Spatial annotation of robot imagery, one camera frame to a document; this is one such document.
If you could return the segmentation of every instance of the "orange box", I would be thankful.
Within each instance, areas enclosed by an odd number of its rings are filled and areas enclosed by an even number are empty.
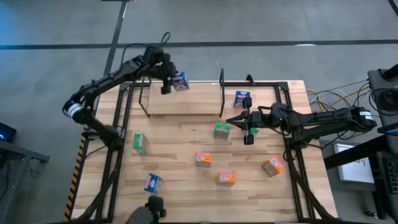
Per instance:
[[[235,174],[228,172],[218,172],[217,184],[231,187],[236,183]]]
[[[210,167],[211,153],[197,152],[195,155],[195,164],[202,167]]]
[[[273,177],[277,174],[280,174],[285,168],[278,161],[276,156],[272,156],[269,160],[267,160],[261,167],[267,172],[269,177]]]

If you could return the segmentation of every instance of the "small box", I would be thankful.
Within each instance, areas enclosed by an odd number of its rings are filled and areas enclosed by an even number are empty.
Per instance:
[[[229,172],[218,172],[217,184],[231,187],[236,183],[235,174]]]
[[[245,99],[248,96],[250,96],[250,92],[236,91],[234,107],[235,108],[243,108],[243,99]]]
[[[147,154],[148,143],[149,141],[143,133],[135,133],[132,148],[135,149],[138,153]]]
[[[216,123],[214,138],[227,140],[229,136],[229,124]]]
[[[185,72],[178,72],[172,77],[172,83],[175,91],[189,90],[189,81]]]
[[[258,132],[259,132],[259,129],[258,129],[258,128],[251,128],[251,129],[250,129],[250,132],[251,132],[251,134],[252,134],[254,137],[256,137],[256,135],[257,135]]]
[[[156,194],[157,192],[159,192],[159,187],[162,181],[162,178],[160,178],[159,176],[155,174],[149,174],[149,178],[144,190]]]
[[[276,156],[272,156],[269,160],[263,163],[261,167],[267,172],[269,177],[280,174],[283,170],[285,170],[283,165],[277,160]]]
[[[211,165],[211,153],[208,152],[197,152],[195,155],[195,164],[202,167],[210,167]]]

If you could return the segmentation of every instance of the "yellow and black hazard tape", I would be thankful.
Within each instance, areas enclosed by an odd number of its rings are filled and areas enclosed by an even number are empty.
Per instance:
[[[84,129],[84,131],[90,130],[86,126],[83,129]],[[68,200],[67,200],[67,206],[65,209],[65,214],[63,216],[62,222],[69,222],[71,219],[73,206],[75,205],[75,200],[76,200],[76,193],[77,193],[77,189],[78,189],[78,186],[80,183],[81,172],[83,170],[85,156],[87,153],[87,147],[88,147],[88,139],[81,136],[79,151],[77,153],[77,158],[76,158],[75,170],[73,171],[72,183],[70,184],[70,191],[69,191],[69,196],[68,196]]]

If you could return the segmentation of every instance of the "wooden table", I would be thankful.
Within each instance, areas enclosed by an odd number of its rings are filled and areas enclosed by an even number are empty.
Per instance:
[[[294,110],[311,113],[304,82],[288,83]],[[138,104],[139,90],[134,90],[116,199],[115,223],[124,223],[132,211],[147,202],[150,193],[144,191],[144,186],[150,173],[164,179],[159,195],[164,198],[167,209],[165,222],[297,221],[289,170],[282,158],[285,147],[281,135],[270,129],[261,129],[254,145],[244,146],[242,132],[232,126],[227,141],[213,139],[216,122],[225,122],[225,119],[241,112],[232,107],[236,90],[251,92],[252,108],[270,106],[275,102],[273,88],[226,87],[222,118],[218,115],[152,115],[149,119]],[[148,92],[149,89],[144,90],[144,104]],[[118,87],[101,95],[96,117],[103,123],[112,123],[117,96]],[[121,111],[120,124],[124,108]],[[143,132],[147,136],[150,142],[148,155],[139,155],[132,148],[135,132]],[[102,145],[101,141],[90,142],[88,152]],[[195,166],[197,151],[213,153],[210,168]],[[260,165],[273,155],[286,169],[270,178]],[[81,215],[98,193],[105,157],[106,149],[86,158],[72,217]],[[321,151],[308,147],[303,150],[303,157],[312,192],[336,217]],[[236,174],[234,186],[225,188],[215,184],[216,175],[221,170]],[[307,206],[301,190],[300,198],[307,217]]]

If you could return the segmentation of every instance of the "gray floor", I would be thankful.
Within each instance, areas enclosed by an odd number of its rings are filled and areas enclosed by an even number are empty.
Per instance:
[[[120,5],[95,0],[2,0],[0,45],[107,44],[112,41]],[[127,5],[119,43],[157,42],[165,31],[171,31],[171,42],[398,39],[398,17],[387,0],[136,0]],[[227,80],[242,80],[250,73],[257,80],[305,80],[307,88],[316,90],[365,80],[368,70],[398,62],[398,45],[166,51],[191,80],[217,79],[220,68],[225,68]],[[61,107],[82,84],[102,76],[108,52],[0,50],[0,122],[18,130],[19,145],[51,155],[46,166],[32,165],[40,170],[38,178],[26,175],[14,223],[62,220],[81,126],[64,117]],[[126,58],[141,53],[128,50]],[[117,50],[113,69],[120,55]],[[360,86],[341,90],[351,93]],[[323,99],[336,100],[331,95]],[[367,99],[361,105],[370,108]],[[353,141],[376,135],[373,130]],[[336,189],[333,196],[340,218],[377,222],[362,214],[364,207],[372,207],[368,193]]]

